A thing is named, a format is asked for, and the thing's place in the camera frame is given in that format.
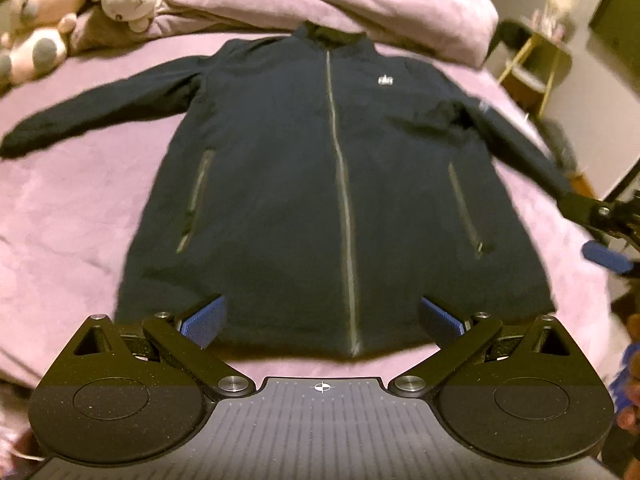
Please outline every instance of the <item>pink comforter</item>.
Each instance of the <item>pink comforter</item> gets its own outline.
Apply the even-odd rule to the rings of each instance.
[[[491,0],[161,0],[141,34],[91,8],[80,16],[70,46],[77,54],[212,28],[291,31],[305,20],[477,68],[498,14]]]
[[[107,57],[70,59],[49,78],[0,100],[0,135],[27,114],[97,84],[190,54],[213,54],[239,34],[177,36]],[[257,38],[257,34],[244,35]],[[380,46],[383,54],[407,55]],[[439,64],[540,142],[486,72]],[[15,161],[0,161],[0,370],[36,384],[89,314],[114,309],[127,247],[155,172],[181,117],[89,132]],[[608,343],[606,274],[582,260],[583,232],[526,178],[496,163],[547,270],[559,318],[592,364]],[[259,384],[271,376],[381,376],[385,383],[435,350],[357,364],[271,360],[236,363]]]

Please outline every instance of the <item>jacket collar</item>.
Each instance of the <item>jacket collar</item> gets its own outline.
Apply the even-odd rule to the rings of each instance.
[[[305,22],[292,34],[316,50],[329,51],[336,56],[376,54],[376,47],[364,32],[350,33]]]

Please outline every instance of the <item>circular plate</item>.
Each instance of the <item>circular plate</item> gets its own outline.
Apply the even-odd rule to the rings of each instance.
[[[518,369],[505,374],[502,362],[471,366],[443,386],[440,415],[468,446],[501,460],[543,465],[583,456],[606,436],[606,388],[543,378],[543,371],[518,376]]]
[[[62,377],[41,384],[29,408],[41,445],[76,462],[116,464],[184,441],[204,416],[200,389],[180,370],[133,361],[112,373],[96,370],[85,384]]]

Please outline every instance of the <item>blue gripper pad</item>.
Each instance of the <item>blue gripper pad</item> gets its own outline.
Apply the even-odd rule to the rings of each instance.
[[[633,262],[624,254],[612,251],[607,246],[593,240],[589,240],[582,246],[582,256],[616,274],[626,274],[634,268]]]
[[[206,348],[222,330],[225,321],[225,298],[220,296],[189,319],[185,319],[180,326],[180,333],[200,348]]]
[[[418,316],[420,326],[440,348],[444,348],[465,333],[463,321],[425,298],[420,302]]]

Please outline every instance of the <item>wooden leg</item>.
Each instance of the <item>wooden leg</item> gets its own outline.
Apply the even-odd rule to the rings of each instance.
[[[591,187],[587,178],[581,173],[571,177],[571,187],[574,188],[574,191],[578,195],[586,196],[588,198],[596,198],[596,193],[593,190],[593,187]]]
[[[542,102],[540,103],[540,108],[538,109],[538,117],[541,118],[542,114],[545,111],[546,104],[549,101],[549,96],[551,94],[551,89],[554,86],[554,78],[556,77],[556,71],[558,70],[558,65],[560,64],[560,56],[562,55],[561,51],[556,50],[556,54],[554,56],[554,62],[551,66],[551,73],[549,74],[549,79],[546,80],[546,88],[545,88],[545,96],[542,98]]]
[[[502,75],[498,78],[498,84],[501,85],[502,82],[507,79],[507,76],[511,73],[511,70],[513,70],[514,66],[516,66],[518,63],[524,62],[527,57],[529,57],[529,54],[531,54],[531,51],[536,46],[537,42],[538,37],[535,34],[527,40],[527,43],[524,44],[519,53],[516,54],[516,56],[507,65],[507,68],[504,69]]]

